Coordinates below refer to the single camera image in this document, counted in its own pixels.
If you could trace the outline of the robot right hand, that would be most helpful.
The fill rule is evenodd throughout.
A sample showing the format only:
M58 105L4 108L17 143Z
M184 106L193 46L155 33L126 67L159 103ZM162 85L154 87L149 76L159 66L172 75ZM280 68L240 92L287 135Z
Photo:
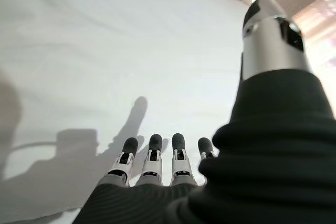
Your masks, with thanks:
M335 223L335 118L312 72L299 27L273 0L255 0L228 124L198 140L199 186L182 134L172 137L171 183L151 136L139 180L129 185L131 137L75 223Z

